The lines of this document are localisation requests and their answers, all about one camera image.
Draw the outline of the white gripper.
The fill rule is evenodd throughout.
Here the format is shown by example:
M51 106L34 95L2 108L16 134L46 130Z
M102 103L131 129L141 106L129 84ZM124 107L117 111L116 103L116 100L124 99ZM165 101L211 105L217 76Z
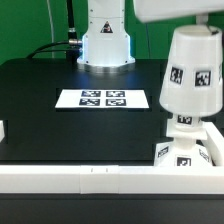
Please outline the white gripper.
M224 0L133 0L143 23L224 10Z

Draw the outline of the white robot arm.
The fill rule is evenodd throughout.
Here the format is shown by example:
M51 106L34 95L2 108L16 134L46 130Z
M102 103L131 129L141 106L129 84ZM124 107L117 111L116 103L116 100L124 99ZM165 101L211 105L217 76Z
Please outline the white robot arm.
M221 11L224 0L133 0L143 23ZM125 0L88 0L88 29L82 37L78 68L97 73L129 70L130 36L125 30Z

